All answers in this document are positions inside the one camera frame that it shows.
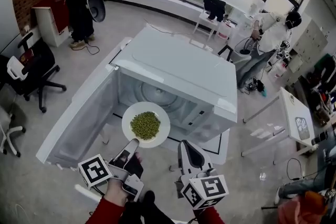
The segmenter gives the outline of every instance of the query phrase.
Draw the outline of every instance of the office chair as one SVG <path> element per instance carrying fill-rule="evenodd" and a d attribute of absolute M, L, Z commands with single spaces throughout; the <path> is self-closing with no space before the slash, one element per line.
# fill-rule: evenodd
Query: office chair
<path fill-rule="evenodd" d="M 5 83 L 8 83 L 16 91 L 17 94 L 23 95 L 26 101 L 29 101 L 30 95 L 37 89 L 38 93 L 38 106 L 42 113 L 47 112 L 47 108 L 42 106 L 43 101 L 43 90 L 45 86 L 61 88 L 63 91 L 67 90 L 67 87 L 62 84 L 54 83 L 48 81 L 49 77 L 60 70 L 59 66 L 55 64 L 55 58 L 48 47 L 48 45 L 41 38 L 37 41 L 30 49 L 27 45 L 27 40 L 33 35 L 29 33 L 22 41 L 18 44 L 18 48 L 23 47 L 25 53 L 20 57 L 21 62 L 27 59 L 27 63 L 24 63 L 24 68 L 22 74 L 28 73 L 25 80 L 21 81 L 19 79 L 14 80 L 9 74 L 6 74 Z"/>
<path fill-rule="evenodd" d="M 22 133 L 26 132 L 26 129 L 22 126 L 17 126 L 13 128 L 9 128 L 10 122 L 14 119 L 14 115 L 8 114 L 1 106 L 0 106 L 0 130 L 3 134 L 2 142 L 0 144 L 0 152 L 3 154 L 7 154 L 7 150 L 4 149 L 5 142 L 7 141 L 9 144 L 9 147 L 11 148 L 14 155 L 17 157 L 21 157 L 21 153 L 15 149 L 15 147 L 12 144 L 12 141 L 10 140 L 10 134 L 14 132 L 21 131 Z"/>

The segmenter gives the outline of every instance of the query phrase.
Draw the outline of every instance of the hand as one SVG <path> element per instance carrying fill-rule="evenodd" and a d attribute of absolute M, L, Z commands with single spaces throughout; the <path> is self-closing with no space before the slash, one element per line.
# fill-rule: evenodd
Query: hand
<path fill-rule="evenodd" d="M 142 162 L 142 159 L 139 156 L 139 153 L 135 153 L 139 162 Z M 118 206 L 125 206 L 126 199 L 128 197 L 128 193 L 122 189 L 122 182 L 118 179 L 109 179 L 109 183 L 107 186 L 107 191 L 104 195 L 104 199 Z"/>
<path fill-rule="evenodd" d="M 260 40 L 260 33 L 258 30 L 253 30 L 251 34 L 251 38 L 254 40 Z"/>

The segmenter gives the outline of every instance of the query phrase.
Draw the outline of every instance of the green peas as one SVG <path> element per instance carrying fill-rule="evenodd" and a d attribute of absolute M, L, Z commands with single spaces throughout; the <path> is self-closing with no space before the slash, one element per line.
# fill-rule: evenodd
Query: green peas
<path fill-rule="evenodd" d="M 144 112 L 131 121 L 133 133 L 144 140 L 149 140 L 159 132 L 160 121 L 153 112 Z"/>

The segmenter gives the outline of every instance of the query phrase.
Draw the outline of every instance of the gray floor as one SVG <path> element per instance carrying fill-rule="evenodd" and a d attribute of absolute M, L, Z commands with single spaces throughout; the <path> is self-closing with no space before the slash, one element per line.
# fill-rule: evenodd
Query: gray floor
<path fill-rule="evenodd" d="M 92 56 L 86 50 L 72 51 L 66 44 L 53 48 L 56 63 L 61 67 L 53 81 L 65 84 L 68 90 L 61 93 L 48 89 L 45 92 L 47 113 L 42 114 L 39 111 L 36 95 L 32 96 L 30 102 L 20 96 L 15 99 L 13 109 L 17 114 L 17 122 L 24 124 L 27 132 L 14 139 L 22 154 L 20 159 L 10 153 L 7 156 L 0 155 L 1 223 L 85 223 L 96 204 L 74 190 L 75 184 L 83 185 L 78 172 L 43 165 L 35 157 L 36 152 L 87 76 L 124 37 L 134 37 L 146 25 L 144 19 L 175 33 L 191 33 L 193 30 L 190 24 L 146 9 L 111 2 L 106 3 L 106 8 L 106 20 L 94 25 L 97 40 L 92 44 L 99 46 L 100 53 Z M 206 42 L 205 36 L 195 35 L 194 38 L 199 42 Z M 223 41 L 216 37 L 208 45 L 214 52 L 218 52 Z M 278 86 L 270 83 L 266 73 L 263 75 L 263 82 L 267 87 L 268 97 L 277 91 Z M 9 89 L 3 89 L 3 96 L 6 96 L 7 104 L 14 98 Z M 262 212 L 260 207 L 271 205 L 277 187 L 289 181 L 286 175 L 287 163 L 273 166 L 272 161 L 275 156 L 296 150 L 291 141 L 284 141 L 245 158 L 240 156 L 242 150 L 260 143 L 259 139 L 249 136 L 247 126 L 241 125 L 241 119 L 262 106 L 268 97 L 264 98 L 255 92 L 250 95 L 238 93 L 239 123 L 230 131 L 227 161 L 223 166 L 217 167 L 225 175 L 229 188 L 229 196 L 216 206 L 226 223 L 273 223 L 271 218 L 275 214 Z M 277 107 L 273 110 L 274 114 L 271 116 L 277 117 Z M 113 143 L 107 146 L 98 138 L 88 156 L 100 152 L 105 158 L 111 157 L 125 142 L 126 139 L 121 134 L 116 135 Z M 170 164 L 176 162 L 176 154 L 160 147 L 140 149 L 140 153 L 144 158 L 143 181 L 147 188 L 156 193 L 157 205 L 173 219 L 190 220 L 190 206 L 186 200 L 176 198 L 174 181 L 179 174 L 169 173 L 167 170 Z M 304 157 L 300 159 L 305 167 L 307 160 Z M 260 179 L 261 173 L 265 173 L 266 179 Z M 292 177 L 300 176 L 297 163 L 290 163 L 289 173 Z M 24 208 L 29 221 L 21 207 L 16 204 Z"/>

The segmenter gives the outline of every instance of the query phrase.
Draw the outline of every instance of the white plate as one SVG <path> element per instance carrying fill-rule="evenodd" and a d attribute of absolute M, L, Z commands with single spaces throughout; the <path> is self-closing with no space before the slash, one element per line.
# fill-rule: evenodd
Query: white plate
<path fill-rule="evenodd" d="M 150 140 L 144 140 L 137 137 L 131 127 L 131 121 L 135 116 L 144 112 L 154 112 L 157 119 L 160 121 L 159 132 Z M 149 148 L 156 147 L 162 144 L 168 137 L 170 131 L 170 120 L 167 113 L 158 106 L 151 102 L 139 102 L 131 105 L 124 113 L 121 122 L 122 130 L 126 138 L 131 141 L 136 138 L 140 141 L 140 147 Z"/>

